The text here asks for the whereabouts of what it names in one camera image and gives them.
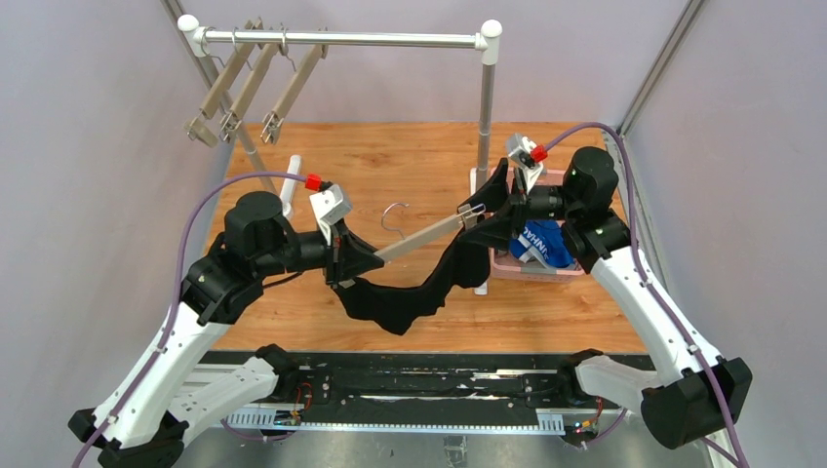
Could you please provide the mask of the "blue underwear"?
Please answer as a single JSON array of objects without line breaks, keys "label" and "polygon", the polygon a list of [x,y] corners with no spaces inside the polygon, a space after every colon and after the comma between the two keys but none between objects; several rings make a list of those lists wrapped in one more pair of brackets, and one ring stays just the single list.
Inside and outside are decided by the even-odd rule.
[{"label": "blue underwear", "polygon": [[564,245],[562,229],[555,220],[527,221],[522,232],[509,241],[508,251],[523,263],[537,262],[545,268],[574,267],[574,259]]}]

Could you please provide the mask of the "beige hanger with blue underwear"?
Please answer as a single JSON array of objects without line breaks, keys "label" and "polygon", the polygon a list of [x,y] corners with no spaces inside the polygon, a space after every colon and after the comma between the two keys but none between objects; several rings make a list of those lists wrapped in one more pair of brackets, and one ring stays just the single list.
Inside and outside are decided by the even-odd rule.
[{"label": "beige hanger with blue underwear", "polygon": [[274,106],[262,120],[262,131],[259,137],[263,143],[277,143],[284,122],[294,107],[298,96],[304,89],[311,74],[315,70],[318,62],[327,57],[328,48],[329,47],[327,45],[314,45],[302,57],[300,63],[295,65],[293,60],[288,56],[287,44],[283,43],[280,46],[282,56],[288,59],[294,66],[294,73],[286,88],[278,97]]}]

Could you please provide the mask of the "beige hanger with black underwear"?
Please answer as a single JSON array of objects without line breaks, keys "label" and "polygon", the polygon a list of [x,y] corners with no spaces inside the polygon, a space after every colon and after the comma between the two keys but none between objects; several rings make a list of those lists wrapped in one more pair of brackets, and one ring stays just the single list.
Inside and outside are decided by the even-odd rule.
[{"label": "beige hanger with black underwear", "polygon": [[388,247],[375,251],[374,255],[380,258],[384,263],[389,263],[398,257],[409,254],[423,246],[439,240],[442,237],[449,234],[455,234],[461,228],[473,225],[476,222],[477,216],[482,215],[484,212],[484,204],[478,204],[476,206],[463,205],[455,214],[451,214],[431,225],[428,225]]}]

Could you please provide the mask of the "black underwear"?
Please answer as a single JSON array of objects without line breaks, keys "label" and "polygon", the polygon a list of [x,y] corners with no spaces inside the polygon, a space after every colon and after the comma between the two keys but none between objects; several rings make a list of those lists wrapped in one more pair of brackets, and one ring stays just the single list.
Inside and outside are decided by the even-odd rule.
[{"label": "black underwear", "polygon": [[453,239],[431,274],[415,287],[377,285],[357,277],[348,288],[335,290],[345,314],[373,322],[382,330],[405,334],[414,321],[435,315],[455,288],[475,289],[489,279],[489,249]]}]

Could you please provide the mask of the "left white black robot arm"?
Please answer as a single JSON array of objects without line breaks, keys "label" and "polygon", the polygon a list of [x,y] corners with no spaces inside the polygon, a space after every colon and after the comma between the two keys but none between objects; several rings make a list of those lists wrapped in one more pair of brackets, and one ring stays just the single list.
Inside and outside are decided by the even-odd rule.
[{"label": "left white black robot arm", "polygon": [[240,407],[267,397],[289,399],[299,367],[270,344],[230,374],[203,388],[181,386],[217,340],[256,302],[276,275],[321,270],[334,283],[360,268],[382,265],[374,249],[351,234],[352,205],[336,184],[310,195],[316,227],[294,230],[284,201],[268,191],[242,196],[224,217],[222,231],[175,290],[152,343],[112,394],[97,407],[79,409],[71,432],[85,449],[98,449],[102,467],[170,467],[206,429]]}]

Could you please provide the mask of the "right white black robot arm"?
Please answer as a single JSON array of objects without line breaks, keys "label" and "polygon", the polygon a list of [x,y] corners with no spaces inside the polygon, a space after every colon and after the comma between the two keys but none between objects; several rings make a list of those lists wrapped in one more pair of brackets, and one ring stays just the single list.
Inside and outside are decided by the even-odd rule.
[{"label": "right white black robot arm", "polygon": [[618,176],[609,153],[576,150],[558,185],[534,181],[539,168],[535,151],[501,159],[465,202],[483,218],[464,239],[502,250],[527,222],[558,222],[565,248],[618,304],[652,362],[650,370],[639,370],[595,349],[577,352],[561,367],[562,395],[578,403],[600,398],[638,413],[669,449],[732,429],[753,374],[742,359],[725,358],[706,340],[651,273],[629,225],[612,208]]}]

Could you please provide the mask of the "beige clip hanger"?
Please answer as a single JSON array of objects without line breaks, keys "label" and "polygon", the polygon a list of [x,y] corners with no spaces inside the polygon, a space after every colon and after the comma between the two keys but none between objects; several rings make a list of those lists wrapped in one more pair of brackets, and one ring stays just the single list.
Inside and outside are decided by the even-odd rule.
[{"label": "beige clip hanger", "polygon": [[279,39],[272,43],[241,43],[237,44],[236,36],[233,36],[232,44],[238,55],[247,62],[250,53],[255,47],[260,48],[255,63],[251,66],[250,72],[241,87],[238,96],[232,101],[230,108],[224,113],[220,121],[219,136],[222,141],[229,142],[236,136],[238,129],[246,116],[253,99],[266,76],[271,61],[277,54],[285,55],[286,43]]}]

